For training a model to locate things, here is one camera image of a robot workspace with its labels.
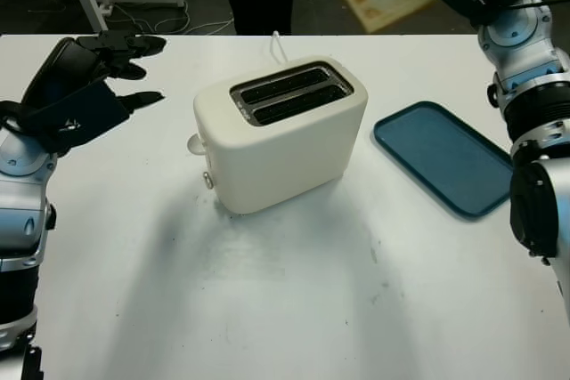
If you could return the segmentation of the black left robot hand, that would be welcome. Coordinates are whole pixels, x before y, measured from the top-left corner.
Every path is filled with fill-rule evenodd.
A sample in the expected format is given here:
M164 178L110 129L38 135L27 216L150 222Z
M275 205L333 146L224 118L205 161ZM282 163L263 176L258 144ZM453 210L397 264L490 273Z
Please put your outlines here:
M103 30L96 36L65 37L33 77L21 103L44 108L91 83L108 77L141 80L146 71L134 60L161 53L167 40L127 30Z

